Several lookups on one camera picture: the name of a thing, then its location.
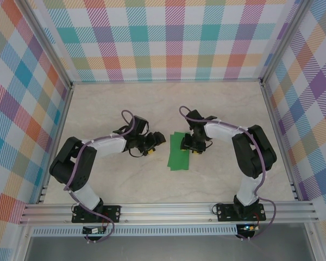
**black bracket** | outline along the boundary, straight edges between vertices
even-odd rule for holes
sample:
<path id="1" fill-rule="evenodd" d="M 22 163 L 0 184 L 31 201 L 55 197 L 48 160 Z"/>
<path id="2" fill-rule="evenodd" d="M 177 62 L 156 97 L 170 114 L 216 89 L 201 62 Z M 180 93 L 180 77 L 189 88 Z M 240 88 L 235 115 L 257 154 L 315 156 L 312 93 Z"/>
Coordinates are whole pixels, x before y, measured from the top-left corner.
<path id="1" fill-rule="evenodd" d="M 137 148 L 142 156 L 147 156 L 151 152 L 155 151 L 155 147 L 161 145 L 162 143 L 165 143 L 165 137 L 160 132 L 148 132 L 148 121 L 145 120 L 142 117 L 139 117 L 137 115 L 134 116 L 135 123 L 133 130 L 124 136 L 126 142 L 126 146 L 123 150 L 130 151 L 132 148 Z M 113 131 L 116 134 L 123 134 L 131 129 L 133 125 L 133 119 L 130 121 L 130 123 L 127 126 L 123 126 L 118 130 Z M 145 134 L 142 134 L 145 126 L 147 126 L 147 131 Z"/>
<path id="2" fill-rule="evenodd" d="M 121 216 L 121 206 L 104 205 L 102 214 L 110 218 L 114 223 L 118 223 L 120 221 L 120 216 Z M 98 216 L 89 213 L 82 207 L 75 206 L 73 208 L 71 222 L 72 223 L 99 223 L 99 218 Z"/>
<path id="3" fill-rule="evenodd" d="M 194 120 L 214 120 L 215 116 L 209 116 L 207 118 L 202 117 L 197 110 L 190 111 L 187 115 L 188 118 Z M 208 147 L 205 141 L 210 141 L 211 139 L 206 135 L 204 130 L 204 125 L 206 122 L 195 122 L 187 120 L 190 125 L 190 130 L 192 135 L 189 133 L 185 134 L 180 144 L 181 150 L 191 150 L 192 153 L 202 154 Z"/>
<path id="4" fill-rule="evenodd" d="M 217 204 L 216 214 L 218 222 L 225 221 L 265 221 L 266 213 L 263 204 L 256 204 L 253 211 L 247 214 L 243 219 L 240 219 L 238 213 L 234 209 L 234 204 Z"/>

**marble surface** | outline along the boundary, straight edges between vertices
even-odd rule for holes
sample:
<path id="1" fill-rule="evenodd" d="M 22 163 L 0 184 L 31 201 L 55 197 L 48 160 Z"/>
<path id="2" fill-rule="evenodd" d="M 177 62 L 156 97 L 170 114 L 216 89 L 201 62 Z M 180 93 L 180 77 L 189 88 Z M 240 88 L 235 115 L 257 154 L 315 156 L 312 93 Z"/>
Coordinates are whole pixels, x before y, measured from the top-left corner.
<path id="1" fill-rule="evenodd" d="M 190 154 L 190 169 L 167 167 L 170 134 L 187 132 L 180 105 L 198 109 L 241 126 L 260 125 L 278 161 L 259 195 L 275 201 L 293 200 L 289 180 L 257 82 L 134 83 L 77 85 L 62 133 L 60 147 L 70 136 L 92 139 L 124 125 L 121 111 L 129 109 L 149 121 L 150 131 L 162 132 L 167 142 L 156 152 L 133 158 L 128 152 L 98 159 L 90 176 L 93 190 L 106 203 L 168 203 L 232 201 L 243 177 L 233 146 L 220 140 L 202 155 Z M 64 185 L 51 177 L 45 203 L 73 203 Z"/>

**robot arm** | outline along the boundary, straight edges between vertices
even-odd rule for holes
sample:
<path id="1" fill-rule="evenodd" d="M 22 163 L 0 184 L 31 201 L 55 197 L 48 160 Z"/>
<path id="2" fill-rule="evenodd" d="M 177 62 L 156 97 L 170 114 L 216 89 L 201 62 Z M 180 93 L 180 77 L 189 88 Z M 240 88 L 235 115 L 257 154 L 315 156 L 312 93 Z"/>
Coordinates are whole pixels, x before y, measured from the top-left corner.
<path id="1" fill-rule="evenodd" d="M 190 111 L 186 117 L 192 135 L 185 134 L 181 142 L 181 149 L 189 149 L 194 153 L 202 154 L 207 149 L 205 141 L 211 139 L 220 139 L 233 144 L 238 166 L 245 174 L 239 191 L 234 196 L 234 210 L 239 218 L 243 219 L 248 213 L 252 213 L 254 205 L 259 201 L 255 190 L 262 181 L 262 167 L 257 150 L 252 148 L 252 141 L 240 129 L 246 130 L 255 139 L 264 158 L 266 171 L 270 170 L 273 163 L 277 161 L 277 156 L 267 136 L 260 126 L 234 128 L 222 125 L 217 123 L 221 122 L 220 119 L 214 116 L 203 118 L 197 110 Z M 189 119 L 212 122 L 194 122 Z"/>
<path id="2" fill-rule="evenodd" d="M 102 199 L 95 194 L 88 183 L 95 159 L 103 158 L 113 153 L 130 151 L 132 148 L 137 148 L 143 156 L 146 156 L 155 150 L 155 146 L 165 142 L 165 138 L 161 133 L 148 133 L 148 122 L 145 119 L 138 116 L 134 116 L 134 119 L 135 123 L 132 131 L 130 129 L 133 125 L 133 120 L 128 126 L 123 126 L 119 130 L 114 131 L 107 139 L 93 141 L 85 147 L 80 155 L 75 176 L 69 185 L 69 189 L 73 192 L 73 196 L 77 201 L 94 212 L 102 213 L 103 206 Z M 117 135 L 128 131 L 130 132 L 124 136 Z M 49 173 L 58 182 L 62 184 L 68 183 L 75 166 L 74 159 L 78 156 L 81 147 L 87 142 L 87 140 L 79 140 L 75 137 L 70 137 L 66 140 L 49 169 Z"/>

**colorful plaid pattern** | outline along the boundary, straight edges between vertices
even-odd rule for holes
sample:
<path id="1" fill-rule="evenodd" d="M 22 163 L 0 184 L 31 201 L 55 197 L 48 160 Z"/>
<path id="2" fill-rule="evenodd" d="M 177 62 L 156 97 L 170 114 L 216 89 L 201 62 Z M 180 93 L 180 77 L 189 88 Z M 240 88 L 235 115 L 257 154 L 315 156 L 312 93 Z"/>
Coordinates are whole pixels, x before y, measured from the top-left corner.
<path id="1" fill-rule="evenodd" d="M 326 0 L 315 0 L 267 86 L 294 174 L 326 238 Z"/>
<path id="2" fill-rule="evenodd" d="M 0 0 L 0 261 L 36 199 L 66 91 L 14 0 Z"/>
<path id="3" fill-rule="evenodd" d="M 30 4 L 73 78 L 34 1 L 41 0 Z M 287 0 L 43 2 L 53 21 L 49 26 L 57 29 L 74 74 L 83 82 L 258 78 L 269 40 L 281 38 L 272 35 L 281 11 L 293 4 Z"/>
<path id="4" fill-rule="evenodd" d="M 280 30 L 280 33 L 278 34 L 278 37 L 277 39 L 275 40 L 274 42 L 274 45 L 271 49 L 271 52 L 269 53 L 268 57 L 267 57 L 267 60 L 265 62 L 265 65 L 264 67 L 262 68 L 262 71 L 260 73 L 260 78 L 262 78 L 268 68 L 268 65 L 269 63 L 271 62 L 272 58 L 273 58 L 273 55 L 274 53 L 277 51 L 278 47 L 280 46 L 280 43 L 281 43 L 281 40 L 283 39 L 283 36 L 285 35 L 286 33 L 286 30 L 288 29 L 289 27 L 289 24 L 290 22 L 292 21 L 294 15 L 296 14 L 296 11 L 299 7 L 299 4 L 301 3 L 302 0 L 295 0 L 290 12 L 289 12 L 289 15 L 287 16 L 286 20 L 285 20 L 285 23 L 283 25 L 283 27 L 281 28 Z"/>

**purple cable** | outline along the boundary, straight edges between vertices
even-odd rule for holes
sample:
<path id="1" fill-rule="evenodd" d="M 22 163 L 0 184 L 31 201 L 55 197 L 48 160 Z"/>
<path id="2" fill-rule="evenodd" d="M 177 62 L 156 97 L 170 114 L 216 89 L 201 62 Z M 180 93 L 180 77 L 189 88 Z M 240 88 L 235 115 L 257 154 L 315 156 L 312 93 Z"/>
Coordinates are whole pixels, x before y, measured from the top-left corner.
<path id="1" fill-rule="evenodd" d="M 238 126 L 235 126 L 235 125 L 232 125 L 232 124 L 229 124 L 229 123 L 226 123 L 226 122 L 222 122 L 222 121 L 213 121 L 213 120 L 195 120 L 195 119 L 191 119 L 189 117 L 187 117 L 186 115 L 184 115 L 181 111 L 181 109 L 186 109 L 188 110 L 189 112 L 191 111 L 188 107 L 186 106 L 180 106 L 179 108 L 179 112 L 180 114 L 182 115 L 182 117 L 184 117 L 185 119 L 189 120 L 189 121 L 194 121 L 194 122 L 210 122 L 210 123 L 216 123 L 216 124 L 220 124 L 220 125 L 224 125 L 224 126 L 227 126 L 227 127 L 230 127 L 230 128 L 233 128 L 233 129 L 239 129 L 240 131 L 244 132 L 252 141 L 253 145 L 255 146 L 256 150 L 257 150 L 257 153 L 259 155 L 259 158 L 260 158 L 260 161 L 261 161 L 261 167 L 262 167 L 262 180 L 260 182 L 260 184 L 255 188 L 255 191 L 254 191 L 254 194 L 256 197 L 258 197 L 260 200 L 262 201 L 266 201 L 266 202 L 269 202 L 273 205 L 273 208 L 274 208 L 274 212 L 273 212 L 273 217 L 271 219 L 271 221 L 269 222 L 268 226 L 266 227 L 265 230 L 263 230 L 260 234 L 257 234 L 255 236 L 253 236 L 252 238 L 256 238 L 260 235 L 262 235 L 271 225 L 272 223 L 274 222 L 274 219 L 275 219 L 275 216 L 277 214 L 277 206 L 275 205 L 275 203 L 271 200 L 268 200 L 266 198 L 262 198 L 260 196 L 257 195 L 257 191 L 259 190 L 259 188 L 264 184 L 265 182 L 265 179 L 266 179 L 266 165 L 265 165 L 265 161 L 263 159 L 263 156 L 262 156 L 262 153 L 261 153 L 261 150 L 260 150 L 260 147 L 259 145 L 257 144 L 257 142 L 255 141 L 255 139 L 253 138 L 253 136 L 248 133 L 245 129 L 241 128 L 241 127 L 238 127 Z"/>
<path id="2" fill-rule="evenodd" d="M 93 210 L 87 208 L 85 205 L 83 205 L 81 202 L 79 202 L 79 200 L 74 196 L 73 192 L 69 189 L 69 186 L 70 186 L 70 184 L 72 183 L 72 181 L 73 181 L 73 179 L 74 179 L 74 177 L 75 177 L 76 170 L 77 170 L 77 166 L 78 166 L 78 163 L 79 163 L 79 161 L 80 161 L 80 157 L 81 157 L 81 155 L 82 155 L 82 152 L 83 152 L 83 150 L 84 150 L 84 149 L 85 149 L 89 144 L 91 144 L 91 143 L 93 143 L 93 142 L 95 142 L 95 141 L 98 141 L 98 140 L 104 140 L 104 139 L 108 139 L 108 138 L 111 138 L 111 139 L 112 139 L 112 138 L 123 137 L 123 136 L 127 135 L 128 133 L 130 133 L 130 132 L 133 130 L 133 128 L 134 128 L 134 126 L 135 126 L 135 118 L 134 118 L 133 113 L 131 113 L 131 112 L 128 111 L 128 110 L 123 110 L 123 111 L 121 112 L 121 115 L 122 115 L 124 121 L 125 121 L 127 124 L 129 124 L 129 122 L 128 122 L 127 119 L 124 117 L 124 115 L 123 115 L 124 113 L 129 113 L 129 114 L 131 115 L 131 118 L 133 119 L 133 124 L 131 125 L 131 128 L 130 128 L 127 132 L 122 133 L 122 134 L 119 134 L 119 135 L 107 135 L 107 136 L 99 137 L 99 138 L 96 138 L 96 139 L 94 139 L 94 140 L 90 140 L 90 141 L 86 142 L 86 143 L 81 147 L 79 153 L 77 154 L 76 161 L 75 161 L 75 165 L 74 165 L 74 168 L 73 168 L 72 173 L 71 173 L 71 177 L 70 177 L 69 181 L 66 183 L 66 185 L 65 185 L 65 187 L 64 187 L 64 190 L 67 190 L 67 191 L 70 193 L 70 196 L 71 196 L 71 197 L 72 197 L 72 198 L 73 198 L 73 199 L 74 199 L 74 200 L 75 200 L 75 201 L 76 201 L 76 202 L 77 202 L 77 203 L 78 203 L 78 204 L 79 204 L 83 209 L 85 209 L 86 211 L 88 211 L 89 213 L 91 213 L 91 214 L 93 214 L 93 215 L 100 216 L 101 218 L 106 219 L 107 221 L 111 222 L 111 224 L 112 224 L 112 229 L 111 229 L 110 233 L 109 233 L 108 235 L 106 235 L 106 236 L 100 238 L 99 240 L 95 241 L 95 242 L 98 242 L 98 243 L 101 242 L 101 241 L 104 241 L 105 239 L 109 238 L 109 236 L 111 236 L 111 234 L 112 234 L 112 233 L 114 232 L 114 230 L 115 230 L 115 224 L 114 224 L 114 222 L 112 221 L 112 219 L 108 218 L 107 216 L 102 215 L 102 214 L 97 213 L 97 212 L 94 212 Z"/>
<path id="3" fill-rule="evenodd" d="M 70 191 L 70 196 L 83 208 L 83 209 L 85 209 L 86 211 L 88 211 L 89 213 L 91 213 L 91 214 L 93 214 L 93 215 L 97 215 L 97 216 L 100 216 L 101 218 L 103 218 L 103 219 L 105 219 L 105 220 L 107 220 L 107 221 L 109 221 L 111 224 L 112 224 L 112 229 L 111 229 L 111 231 L 110 231 L 110 233 L 108 234 L 108 235 L 106 235 L 106 236 L 104 236 L 104 237 L 102 237 L 102 238 L 100 238 L 99 240 L 97 240 L 97 241 L 94 241 L 94 243 L 100 243 L 100 242 L 102 242 L 102 241 L 104 241 L 104 240 L 106 240 L 107 238 L 109 238 L 112 234 L 113 234 L 113 232 L 114 232 L 114 230 L 115 230 L 115 224 L 114 224 L 114 222 L 113 222 L 113 220 L 112 219 L 110 219 L 110 218 L 108 218 L 107 216 L 105 216 L 105 215 L 102 215 L 102 214 L 100 214 L 100 213 L 97 213 L 97 212 L 94 212 L 93 210 L 91 210 L 91 209 L 89 209 L 88 207 L 86 207 L 85 205 L 83 205 L 81 202 L 79 202 L 79 200 L 75 197 L 75 195 L 73 194 L 73 192 L 72 191 Z"/>
<path id="4" fill-rule="evenodd" d="M 121 115 L 123 117 L 123 119 L 125 120 L 126 123 L 128 123 L 128 121 L 126 120 L 126 118 L 124 117 L 123 113 L 129 113 L 131 115 L 131 118 L 133 119 L 133 124 L 131 125 L 131 128 L 125 132 L 125 133 L 122 133 L 122 134 L 119 134 L 119 135 L 107 135 L 107 136 L 104 136 L 104 137 L 99 137 L 99 138 L 96 138 L 94 140 L 90 140 L 88 142 L 86 142 L 80 149 L 79 153 L 77 154 L 77 157 L 76 157 L 76 161 L 75 161 L 75 166 L 74 166 L 74 169 L 72 170 L 72 173 L 71 173 L 71 177 L 69 179 L 69 181 L 66 183 L 65 187 L 64 187 L 64 190 L 68 190 L 69 189 L 69 186 L 70 184 L 72 183 L 72 181 L 74 180 L 74 177 L 75 177 L 75 174 L 76 174 L 76 170 L 77 170 L 77 166 L 78 166 L 78 163 L 80 161 L 80 156 L 82 155 L 82 152 L 83 150 L 91 143 L 95 142 L 95 141 L 98 141 L 98 140 L 105 140 L 105 139 L 108 139 L 108 138 L 118 138 L 118 137 L 123 137 L 125 135 L 127 135 L 128 133 L 130 133 L 133 128 L 134 128 L 134 125 L 135 125 L 135 119 L 134 119 L 134 115 L 133 113 L 131 113 L 130 111 L 128 110 L 123 110 L 121 112 Z"/>

